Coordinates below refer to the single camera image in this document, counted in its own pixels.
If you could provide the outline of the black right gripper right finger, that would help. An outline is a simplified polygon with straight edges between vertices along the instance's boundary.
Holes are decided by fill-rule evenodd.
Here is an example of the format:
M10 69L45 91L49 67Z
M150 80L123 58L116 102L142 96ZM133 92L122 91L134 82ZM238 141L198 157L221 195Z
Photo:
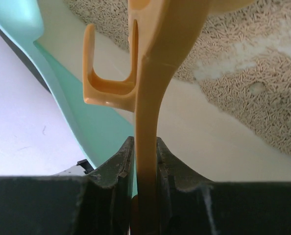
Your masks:
M213 182L157 139L160 233L291 235L291 182Z

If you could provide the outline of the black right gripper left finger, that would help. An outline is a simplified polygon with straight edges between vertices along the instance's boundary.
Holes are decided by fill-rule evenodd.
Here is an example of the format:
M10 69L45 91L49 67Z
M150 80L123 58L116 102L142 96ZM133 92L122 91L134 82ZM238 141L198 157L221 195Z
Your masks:
M0 177L0 235L126 235L134 139L85 176Z

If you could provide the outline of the yellow litter scoop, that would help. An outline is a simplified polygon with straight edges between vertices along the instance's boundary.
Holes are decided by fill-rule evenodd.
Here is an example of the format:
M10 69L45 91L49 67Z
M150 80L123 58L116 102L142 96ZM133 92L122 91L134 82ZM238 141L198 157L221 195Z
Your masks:
M95 73L95 28L86 26L82 53L84 101L135 114L139 229L143 235L159 232L156 134L165 91L207 17L247 5L248 0L130 0L131 72L123 81L105 80Z

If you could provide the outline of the teal cat litter box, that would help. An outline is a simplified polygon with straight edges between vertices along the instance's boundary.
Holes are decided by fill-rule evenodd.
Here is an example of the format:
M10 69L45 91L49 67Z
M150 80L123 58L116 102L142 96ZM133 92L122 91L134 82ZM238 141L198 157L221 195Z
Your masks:
M134 116L83 101L85 24L61 0L0 0L0 30L42 75L90 163L104 163L133 134ZM158 136L208 179L291 181L291 157L219 111L197 85L170 82Z

